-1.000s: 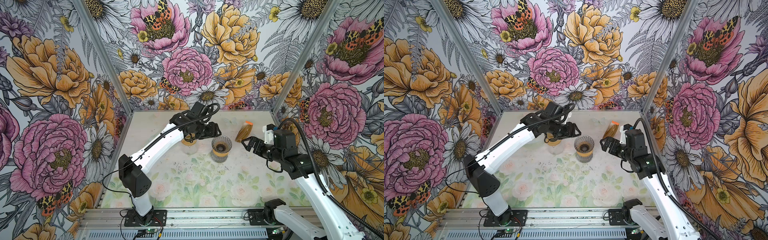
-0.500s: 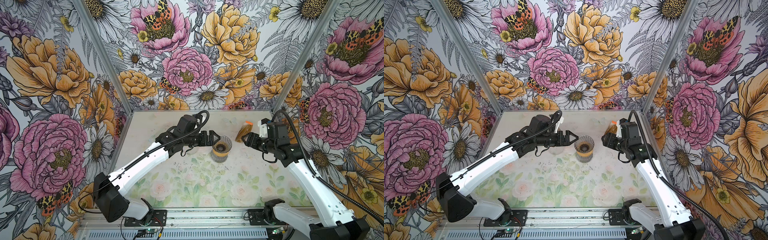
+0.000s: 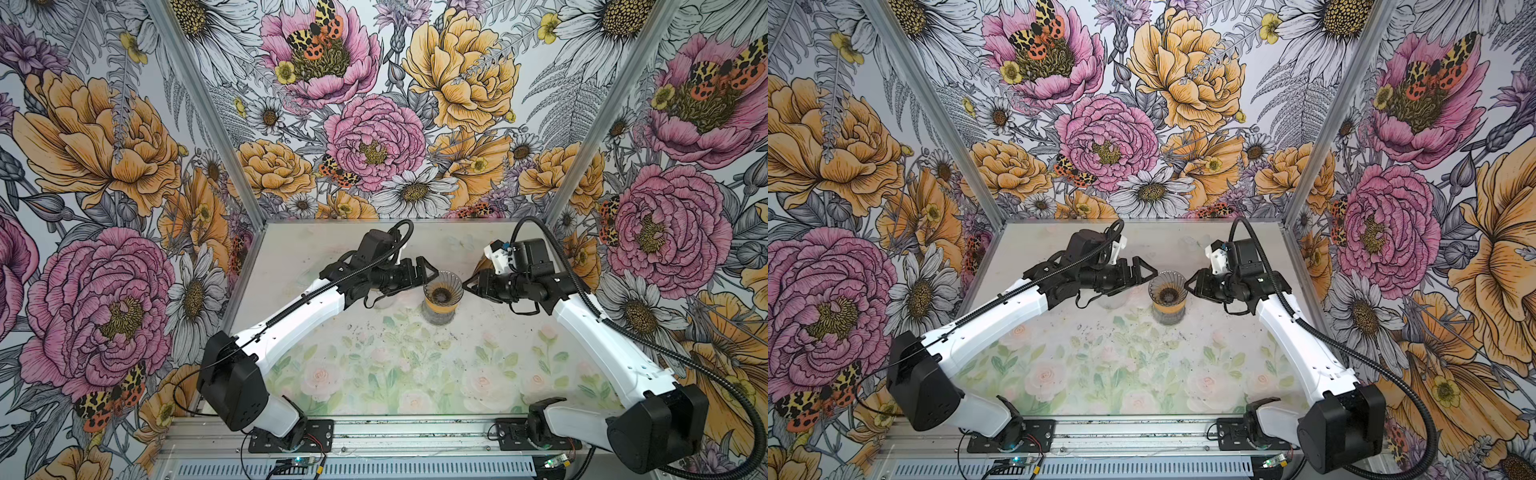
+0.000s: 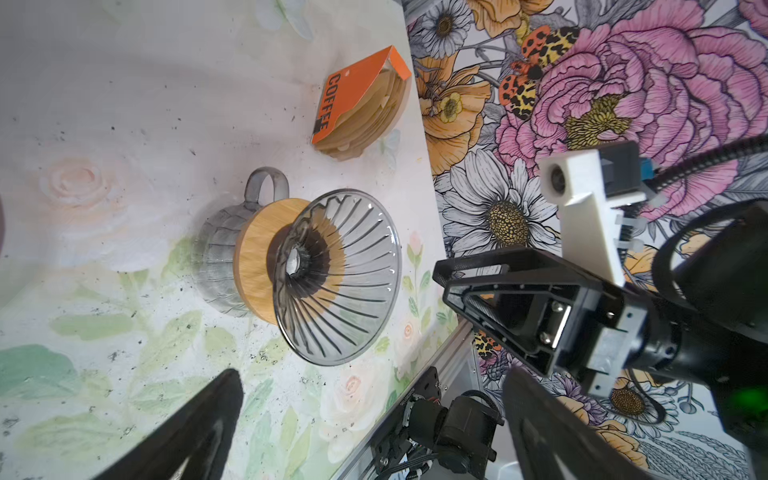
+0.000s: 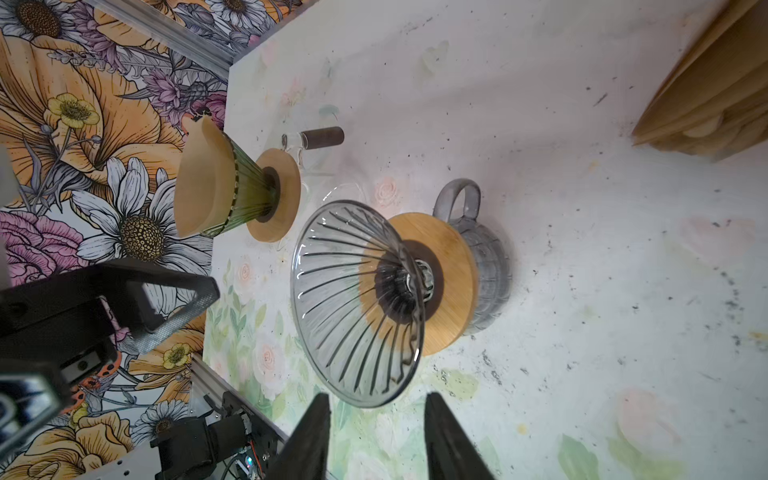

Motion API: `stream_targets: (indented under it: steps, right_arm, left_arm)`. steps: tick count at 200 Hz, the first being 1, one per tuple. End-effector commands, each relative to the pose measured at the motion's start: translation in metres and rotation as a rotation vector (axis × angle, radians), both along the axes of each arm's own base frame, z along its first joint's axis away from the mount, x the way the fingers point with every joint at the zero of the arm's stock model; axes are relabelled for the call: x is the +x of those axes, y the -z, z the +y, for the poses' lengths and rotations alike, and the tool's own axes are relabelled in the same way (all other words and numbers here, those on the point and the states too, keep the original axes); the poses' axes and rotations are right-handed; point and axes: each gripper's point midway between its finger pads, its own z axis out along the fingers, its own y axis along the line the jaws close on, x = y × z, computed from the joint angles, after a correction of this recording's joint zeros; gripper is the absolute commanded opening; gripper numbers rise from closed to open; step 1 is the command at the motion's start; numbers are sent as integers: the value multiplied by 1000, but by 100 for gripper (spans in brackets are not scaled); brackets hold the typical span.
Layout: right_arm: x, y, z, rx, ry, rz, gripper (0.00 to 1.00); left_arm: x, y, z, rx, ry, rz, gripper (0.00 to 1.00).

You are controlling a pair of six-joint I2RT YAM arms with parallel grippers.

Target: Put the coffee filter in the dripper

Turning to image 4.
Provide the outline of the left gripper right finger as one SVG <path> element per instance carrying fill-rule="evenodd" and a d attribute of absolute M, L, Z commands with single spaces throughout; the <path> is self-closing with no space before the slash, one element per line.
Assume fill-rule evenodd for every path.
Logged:
<path fill-rule="evenodd" d="M 503 382 L 503 405 L 525 479 L 647 479 L 524 370 Z"/>

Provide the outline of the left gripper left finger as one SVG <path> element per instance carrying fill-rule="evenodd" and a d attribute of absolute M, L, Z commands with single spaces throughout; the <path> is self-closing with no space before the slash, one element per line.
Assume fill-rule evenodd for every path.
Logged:
<path fill-rule="evenodd" d="M 228 368 L 99 479 L 220 479 L 244 393 L 239 372 Z"/>

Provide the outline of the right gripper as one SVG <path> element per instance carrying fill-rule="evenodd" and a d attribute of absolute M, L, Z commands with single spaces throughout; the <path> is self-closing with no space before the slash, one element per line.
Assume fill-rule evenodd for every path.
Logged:
<path fill-rule="evenodd" d="M 515 247 L 441 260 L 433 279 L 448 307 L 525 367 L 540 377 L 567 373 L 595 398 L 608 397 L 622 371 L 661 370 L 682 348 L 681 306 L 542 250 Z M 531 295 L 573 300 L 565 303 L 554 348 L 540 338 L 543 302 Z"/>

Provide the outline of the grey glass dripper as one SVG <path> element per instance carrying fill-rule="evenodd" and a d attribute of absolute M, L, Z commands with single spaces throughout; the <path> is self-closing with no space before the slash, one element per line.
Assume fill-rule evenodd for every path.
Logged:
<path fill-rule="evenodd" d="M 339 189 L 316 198 L 277 251 L 273 304 L 284 339 L 316 366 L 357 358 L 394 310 L 401 266 L 394 222 L 373 196 Z"/>

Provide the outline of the wooden ring dripper holder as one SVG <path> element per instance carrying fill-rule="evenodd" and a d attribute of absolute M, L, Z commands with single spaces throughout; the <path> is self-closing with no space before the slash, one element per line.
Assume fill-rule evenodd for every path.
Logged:
<path fill-rule="evenodd" d="M 277 252 L 292 224 L 309 205 L 288 198 L 264 206 L 245 225 L 235 245 L 233 274 L 240 298 L 261 320 L 276 325 L 273 283 Z"/>

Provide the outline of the grey ribbed glass pitcher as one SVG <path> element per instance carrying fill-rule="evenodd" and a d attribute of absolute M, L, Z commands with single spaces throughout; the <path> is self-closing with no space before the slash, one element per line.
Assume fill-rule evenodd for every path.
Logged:
<path fill-rule="evenodd" d="M 197 291 L 209 306 L 236 318 L 251 314 L 235 283 L 236 243 L 248 222 L 264 208 L 259 198 L 266 180 L 272 182 L 273 201 L 289 196 L 289 183 L 281 171 L 258 168 L 248 178 L 243 201 L 207 217 L 193 242 L 192 276 Z"/>

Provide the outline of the brown coffee filter stack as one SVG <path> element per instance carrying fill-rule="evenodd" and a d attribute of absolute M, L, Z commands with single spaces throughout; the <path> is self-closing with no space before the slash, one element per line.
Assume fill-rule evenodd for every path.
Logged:
<path fill-rule="evenodd" d="M 402 115 L 412 72 L 389 46 L 330 74 L 319 100 L 311 143 L 338 161 L 361 156 Z"/>

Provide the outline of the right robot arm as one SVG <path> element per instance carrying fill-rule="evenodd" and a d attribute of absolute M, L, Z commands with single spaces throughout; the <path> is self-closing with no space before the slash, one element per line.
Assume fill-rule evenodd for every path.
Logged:
<path fill-rule="evenodd" d="M 638 369 L 707 386 L 723 430 L 767 450 L 767 203 L 725 205 L 689 224 L 720 232 L 680 264 L 654 256 L 653 289 L 618 286 L 530 248 L 439 261 L 444 302 L 540 376 L 570 374 L 605 398 Z"/>

